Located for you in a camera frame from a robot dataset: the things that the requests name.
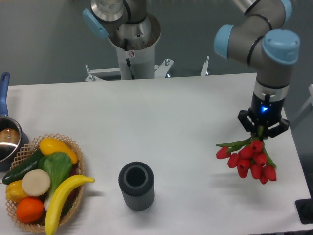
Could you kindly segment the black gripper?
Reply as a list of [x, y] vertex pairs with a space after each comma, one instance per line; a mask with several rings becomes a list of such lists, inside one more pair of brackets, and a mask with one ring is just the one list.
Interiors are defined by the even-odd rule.
[[287, 131], [290, 122], [281, 119], [281, 112], [288, 89], [288, 85], [273, 88], [256, 82], [250, 109], [241, 110], [237, 116], [244, 129], [251, 135], [256, 135], [256, 124], [265, 126], [263, 139], [274, 138]]

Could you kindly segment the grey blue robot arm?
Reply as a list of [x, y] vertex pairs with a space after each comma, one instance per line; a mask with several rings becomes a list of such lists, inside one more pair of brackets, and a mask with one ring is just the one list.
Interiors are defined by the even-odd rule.
[[257, 70], [251, 106], [241, 110], [238, 119], [253, 137], [274, 138], [289, 128], [281, 112], [300, 48], [299, 36], [282, 29], [292, 5], [288, 0], [233, 3], [246, 19], [240, 26], [222, 26], [214, 39], [214, 51]]

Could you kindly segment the silver robot base column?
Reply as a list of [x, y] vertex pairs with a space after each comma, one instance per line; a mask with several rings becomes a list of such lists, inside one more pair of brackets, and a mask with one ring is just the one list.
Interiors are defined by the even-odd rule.
[[145, 0], [92, 0], [82, 16], [95, 35], [115, 47], [121, 79], [154, 78], [161, 26]]

